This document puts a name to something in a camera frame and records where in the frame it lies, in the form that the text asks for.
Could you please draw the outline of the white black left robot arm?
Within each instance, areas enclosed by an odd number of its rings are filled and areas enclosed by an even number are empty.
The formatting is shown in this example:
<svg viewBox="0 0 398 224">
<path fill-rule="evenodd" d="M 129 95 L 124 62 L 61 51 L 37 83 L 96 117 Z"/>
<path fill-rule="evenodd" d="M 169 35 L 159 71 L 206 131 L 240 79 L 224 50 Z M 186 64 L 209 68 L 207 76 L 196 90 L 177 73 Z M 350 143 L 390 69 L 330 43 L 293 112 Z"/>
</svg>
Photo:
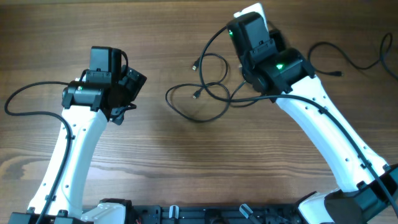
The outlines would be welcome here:
<svg viewBox="0 0 398 224">
<path fill-rule="evenodd" d="M 83 211 L 83 192 L 97 142 L 108 122 L 120 125 L 136 109 L 147 78 L 129 67 L 124 51 L 93 46 L 90 66 L 65 84 L 61 114 L 44 112 L 62 125 L 49 166 L 26 212 L 14 212 L 9 223 L 137 223 L 129 200 L 106 198 Z"/>
</svg>

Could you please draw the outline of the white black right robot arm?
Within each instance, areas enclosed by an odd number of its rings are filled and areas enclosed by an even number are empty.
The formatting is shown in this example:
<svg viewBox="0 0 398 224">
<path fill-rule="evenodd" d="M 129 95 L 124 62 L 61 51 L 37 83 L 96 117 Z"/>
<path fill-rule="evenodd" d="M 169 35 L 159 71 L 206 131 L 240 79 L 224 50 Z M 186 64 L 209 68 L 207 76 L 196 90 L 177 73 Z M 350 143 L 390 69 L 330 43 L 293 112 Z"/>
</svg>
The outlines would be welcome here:
<svg viewBox="0 0 398 224">
<path fill-rule="evenodd" d="M 376 154 L 338 111 L 312 65 L 269 32 L 258 12 L 227 24 L 244 79 L 305 132 L 329 165 L 337 189 L 306 196 L 298 209 L 308 223 L 366 223 L 397 198 L 397 166 Z"/>
</svg>

